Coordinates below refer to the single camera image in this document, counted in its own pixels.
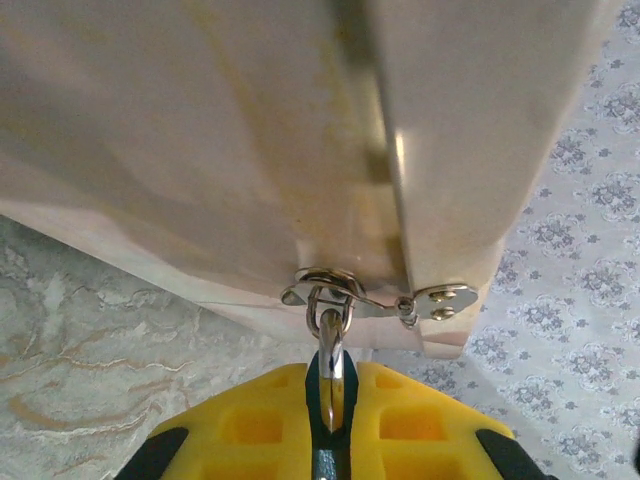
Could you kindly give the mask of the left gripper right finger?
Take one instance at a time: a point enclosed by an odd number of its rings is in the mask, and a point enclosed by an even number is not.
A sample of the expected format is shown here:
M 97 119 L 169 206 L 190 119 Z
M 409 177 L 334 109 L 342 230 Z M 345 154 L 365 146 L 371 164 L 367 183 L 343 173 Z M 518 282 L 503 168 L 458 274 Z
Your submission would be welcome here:
M 504 423 L 382 364 L 345 360 L 347 479 L 547 479 Z

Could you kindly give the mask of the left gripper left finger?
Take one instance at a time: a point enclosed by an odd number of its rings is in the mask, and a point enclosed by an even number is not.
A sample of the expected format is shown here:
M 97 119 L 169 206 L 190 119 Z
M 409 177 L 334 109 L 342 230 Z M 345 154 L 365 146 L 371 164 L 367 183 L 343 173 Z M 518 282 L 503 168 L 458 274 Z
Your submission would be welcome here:
M 118 479 L 324 479 L 309 366 L 278 367 L 160 423 Z

